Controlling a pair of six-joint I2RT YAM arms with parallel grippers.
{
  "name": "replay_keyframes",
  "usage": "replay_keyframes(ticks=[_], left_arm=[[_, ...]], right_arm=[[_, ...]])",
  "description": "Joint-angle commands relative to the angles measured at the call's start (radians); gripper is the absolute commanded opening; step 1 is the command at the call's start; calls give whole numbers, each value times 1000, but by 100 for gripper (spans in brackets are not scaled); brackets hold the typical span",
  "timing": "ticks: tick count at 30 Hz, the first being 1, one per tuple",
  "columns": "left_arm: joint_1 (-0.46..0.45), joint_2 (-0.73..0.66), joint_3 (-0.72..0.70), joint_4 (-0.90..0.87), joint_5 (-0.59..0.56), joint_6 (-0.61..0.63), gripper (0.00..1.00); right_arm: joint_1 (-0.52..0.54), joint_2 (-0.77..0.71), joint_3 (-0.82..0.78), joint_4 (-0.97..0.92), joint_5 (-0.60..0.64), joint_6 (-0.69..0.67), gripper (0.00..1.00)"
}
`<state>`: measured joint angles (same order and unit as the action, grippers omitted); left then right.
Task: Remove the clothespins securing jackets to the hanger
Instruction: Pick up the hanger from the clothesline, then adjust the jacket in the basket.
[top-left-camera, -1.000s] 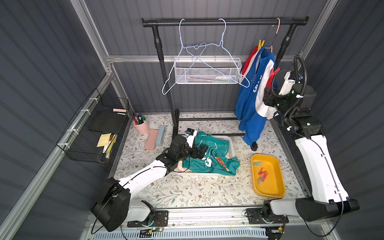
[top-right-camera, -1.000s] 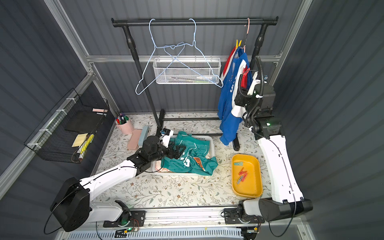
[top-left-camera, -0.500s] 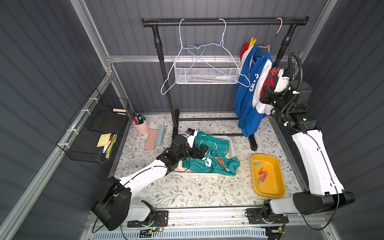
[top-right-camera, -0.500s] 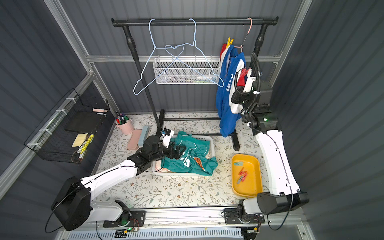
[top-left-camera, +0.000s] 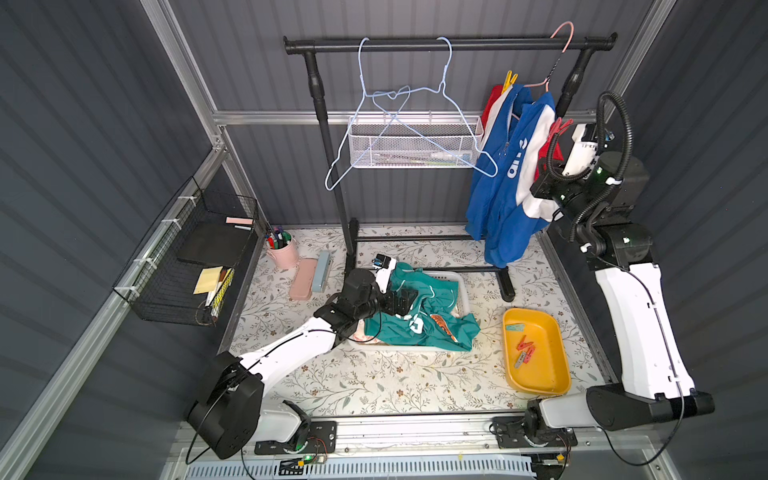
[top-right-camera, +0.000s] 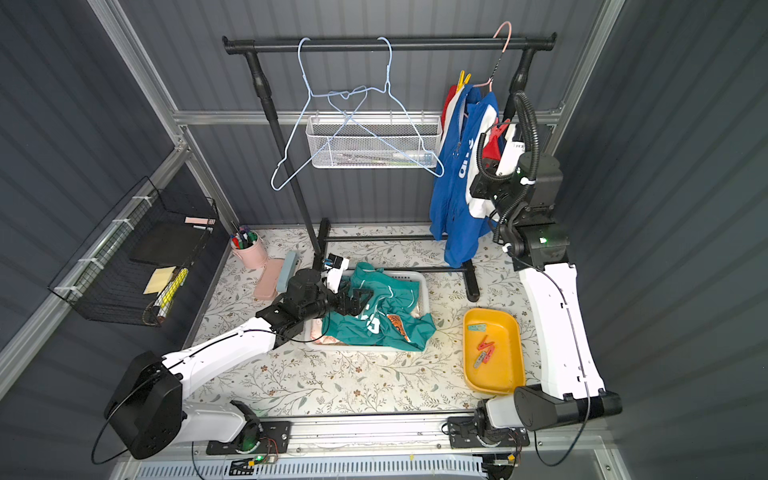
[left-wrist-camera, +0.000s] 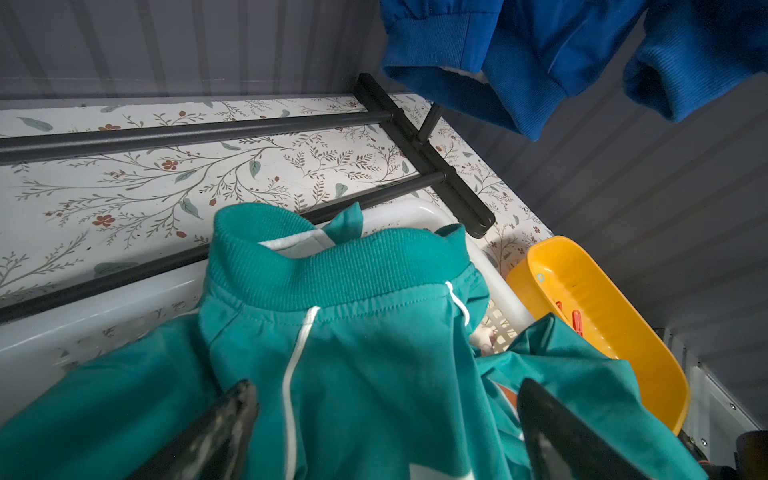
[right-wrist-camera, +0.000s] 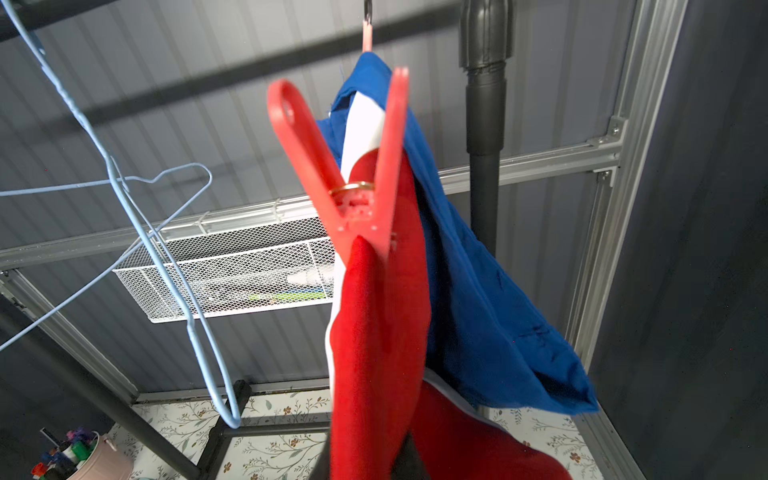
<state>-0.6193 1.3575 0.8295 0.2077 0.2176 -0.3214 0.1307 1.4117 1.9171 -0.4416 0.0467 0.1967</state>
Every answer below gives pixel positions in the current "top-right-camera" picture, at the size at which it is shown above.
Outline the blue hanger with green jacket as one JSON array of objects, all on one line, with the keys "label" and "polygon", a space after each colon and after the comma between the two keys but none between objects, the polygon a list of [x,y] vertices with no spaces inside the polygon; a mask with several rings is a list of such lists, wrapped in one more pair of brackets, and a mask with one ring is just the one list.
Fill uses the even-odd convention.
[{"label": "blue hanger with green jacket", "polygon": [[[394,66],[394,48],[390,40],[384,36],[380,36],[376,39],[376,42],[385,48],[385,66],[383,79],[378,85],[367,85],[375,88],[375,91],[369,93],[368,99],[360,108],[360,111],[356,116],[364,114],[389,114],[389,115],[404,115],[407,118],[415,118],[415,116],[408,111],[406,105],[395,95],[392,85],[392,67]],[[441,177],[445,168],[439,159],[437,153],[436,159],[438,166],[434,170],[427,170],[422,168],[406,168],[406,169],[418,169],[427,172],[435,178]]]}]

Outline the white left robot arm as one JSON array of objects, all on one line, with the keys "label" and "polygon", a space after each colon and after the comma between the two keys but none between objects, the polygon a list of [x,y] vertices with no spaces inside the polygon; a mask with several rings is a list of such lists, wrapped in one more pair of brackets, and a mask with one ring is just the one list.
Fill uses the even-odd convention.
[{"label": "white left robot arm", "polygon": [[309,320],[329,313],[359,315],[373,297],[338,273],[327,283],[314,269],[301,269],[285,293],[242,325],[198,346],[158,356],[136,356],[108,402],[106,426],[137,460],[177,443],[218,442],[230,452],[251,454],[263,441],[257,414],[245,403],[189,404],[189,397],[218,375],[294,339]]}]

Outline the pink printed jacket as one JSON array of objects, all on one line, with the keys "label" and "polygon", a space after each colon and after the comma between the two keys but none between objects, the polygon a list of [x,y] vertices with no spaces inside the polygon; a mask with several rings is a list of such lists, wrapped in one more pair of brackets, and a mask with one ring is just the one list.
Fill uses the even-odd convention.
[{"label": "pink printed jacket", "polygon": [[308,339],[314,345],[342,345],[342,342],[335,337],[323,334],[321,328],[312,328],[308,334]]}]

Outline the light blue wire hanger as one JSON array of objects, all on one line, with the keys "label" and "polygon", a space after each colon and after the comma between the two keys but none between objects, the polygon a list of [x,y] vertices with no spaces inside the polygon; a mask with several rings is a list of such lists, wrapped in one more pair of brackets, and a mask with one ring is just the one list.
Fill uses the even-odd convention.
[{"label": "light blue wire hanger", "polygon": [[[299,40],[296,49],[301,79],[306,90],[306,101],[282,148],[282,158],[270,177],[270,187],[275,192],[294,183],[295,178],[309,166],[316,167],[319,164],[320,168],[326,168],[327,161],[321,160],[321,157],[326,154],[340,133],[353,123],[356,114],[368,99],[369,93],[375,91],[373,87],[360,85],[351,90],[316,92],[304,65],[303,54],[307,45],[313,46],[314,41],[310,37],[303,37]],[[294,168],[292,173],[289,173],[290,148],[300,126],[304,126],[308,156]]]}]

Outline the yellow clothespin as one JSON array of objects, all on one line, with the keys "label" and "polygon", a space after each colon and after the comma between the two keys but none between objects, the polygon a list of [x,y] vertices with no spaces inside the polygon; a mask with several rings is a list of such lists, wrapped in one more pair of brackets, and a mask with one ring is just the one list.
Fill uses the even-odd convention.
[{"label": "yellow clothespin", "polygon": [[459,75],[459,80],[456,84],[456,93],[459,94],[470,82],[472,75],[462,70]]}]

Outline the grey clothespin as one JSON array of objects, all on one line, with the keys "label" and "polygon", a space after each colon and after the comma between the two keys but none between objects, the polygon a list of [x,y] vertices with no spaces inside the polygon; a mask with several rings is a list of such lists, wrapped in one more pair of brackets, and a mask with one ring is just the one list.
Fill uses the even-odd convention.
[{"label": "grey clothespin", "polygon": [[479,368],[479,367],[480,367],[482,364],[484,364],[484,363],[481,361],[481,359],[482,359],[482,352],[483,352],[483,351],[481,351],[481,352],[480,352],[480,354],[477,356],[477,358],[476,358],[476,359],[475,359],[475,361],[474,361],[474,364],[473,364],[473,368],[474,368],[474,369],[478,369],[478,368]]}]

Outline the red white blue jacket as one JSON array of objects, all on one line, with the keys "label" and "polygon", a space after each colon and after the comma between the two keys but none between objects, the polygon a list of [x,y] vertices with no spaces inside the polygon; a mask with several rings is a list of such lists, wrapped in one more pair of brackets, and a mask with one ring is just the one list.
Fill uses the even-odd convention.
[{"label": "red white blue jacket", "polygon": [[444,261],[452,268],[472,259],[479,239],[491,231],[490,209],[483,200],[476,207],[469,203],[469,187],[478,174],[476,142],[497,120],[494,93],[466,87],[458,95],[439,155],[445,172],[435,180],[429,211],[433,237],[447,237]]}]

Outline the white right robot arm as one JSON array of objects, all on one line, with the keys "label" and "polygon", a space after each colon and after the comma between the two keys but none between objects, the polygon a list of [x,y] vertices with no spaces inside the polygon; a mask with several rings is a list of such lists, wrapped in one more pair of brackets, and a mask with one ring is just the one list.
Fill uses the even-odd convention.
[{"label": "white right robot arm", "polygon": [[569,238],[553,218],[563,175],[543,152],[538,119],[524,91],[511,96],[518,123],[483,127],[470,153],[468,209],[489,222],[493,241],[511,258],[530,303],[540,348],[541,377],[478,412],[490,429],[529,431],[586,423],[622,412],[589,348],[577,292],[577,268],[568,258]]}]

